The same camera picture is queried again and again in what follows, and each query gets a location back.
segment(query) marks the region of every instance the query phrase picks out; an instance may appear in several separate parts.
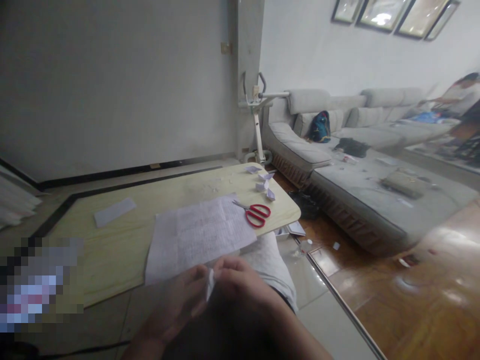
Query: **floor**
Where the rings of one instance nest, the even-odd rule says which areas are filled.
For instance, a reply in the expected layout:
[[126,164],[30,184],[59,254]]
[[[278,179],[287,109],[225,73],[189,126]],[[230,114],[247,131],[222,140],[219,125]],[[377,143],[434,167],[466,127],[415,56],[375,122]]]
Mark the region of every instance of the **floor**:
[[[326,215],[300,223],[300,239],[313,240],[311,256],[388,359],[480,359],[480,199],[395,258],[370,255]],[[400,265],[410,254],[420,263]]]
[[[8,244],[28,237],[72,193],[118,184],[179,174],[215,166],[238,164],[235,159],[129,175],[114,179],[65,186],[47,191],[49,196],[37,208],[37,215],[21,225],[0,231],[0,243]],[[297,244],[289,237],[278,247],[297,290],[298,317],[335,359],[375,359],[367,343],[330,293],[306,257],[296,255]],[[63,319],[62,323],[44,324],[38,333],[25,334],[20,340],[40,347],[42,354],[69,353],[78,349],[130,340],[157,302],[158,286],[138,287],[112,297]],[[94,354],[70,356],[70,360],[120,359],[126,346]]]

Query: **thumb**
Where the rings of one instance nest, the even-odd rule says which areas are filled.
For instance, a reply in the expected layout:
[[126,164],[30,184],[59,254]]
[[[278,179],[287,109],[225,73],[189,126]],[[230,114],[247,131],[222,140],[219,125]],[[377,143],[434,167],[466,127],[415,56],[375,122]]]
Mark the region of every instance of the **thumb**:
[[217,271],[214,277],[219,283],[231,284],[240,288],[244,288],[247,285],[247,280],[243,272],[229,268],[223,268]]

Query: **scissors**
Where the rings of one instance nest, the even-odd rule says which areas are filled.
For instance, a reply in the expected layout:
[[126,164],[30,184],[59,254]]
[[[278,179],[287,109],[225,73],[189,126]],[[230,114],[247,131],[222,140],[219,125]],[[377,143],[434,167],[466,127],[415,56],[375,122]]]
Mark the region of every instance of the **scissors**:
[[[250,225],[254,228],[262,228],[265,225],[265,219],[270,216],[272,213],[270,208],[265,205],[253,204],[250,206],[242,205],[237,200],[232,201],[235,205],[245,209],[245,217]],[[254,218],[260,222],[260,224],[253,223],[251,218]]]

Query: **sofa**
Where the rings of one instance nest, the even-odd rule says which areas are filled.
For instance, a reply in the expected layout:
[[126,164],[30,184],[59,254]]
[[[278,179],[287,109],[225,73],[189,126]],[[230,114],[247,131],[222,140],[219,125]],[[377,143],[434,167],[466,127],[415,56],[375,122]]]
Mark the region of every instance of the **sofa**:
[[[330,96],[322,89],[289,92],[263,112],[262,139],[273,165],[370,253],[390,257],[412,248],[478,196],[467,186],[385,154],[439,137],[455,125],[455,120],[425,124],[403,119],[422,99],[419,89],[367,89],[356,96]],[[331,141],[310,143],[303,137],[324,110]],[[356,165],[343,162],[344,154],[333,151],[343,137],[369,144],[366,158]],[[428,178],[435,188],[411,199],[380,186],[380,179],[397,168]]]

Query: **picture frame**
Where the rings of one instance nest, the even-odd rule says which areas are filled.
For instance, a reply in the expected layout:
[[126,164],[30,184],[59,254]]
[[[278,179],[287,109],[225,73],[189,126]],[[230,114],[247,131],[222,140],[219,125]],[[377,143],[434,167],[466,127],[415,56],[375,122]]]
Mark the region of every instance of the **picture frame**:
[[451,0],[411,0],[396,35],[421,40],[427,36]]
[[331,21],[353,24],[357,19],[364,0],[336,0]]
[[440,14],[438,19],[436,20],[435,24],[433,24],[432,28],[425,36],[426,41],[433,41],[435,40],[440,32],[443,30],[444,26],[449,22],[450,18],[459,8],[461,2],[458,0],[452,0],[450,3],[445,7],[443,13]]
[[411,1],[413,0],[365,0],[356,25],[391,33]]

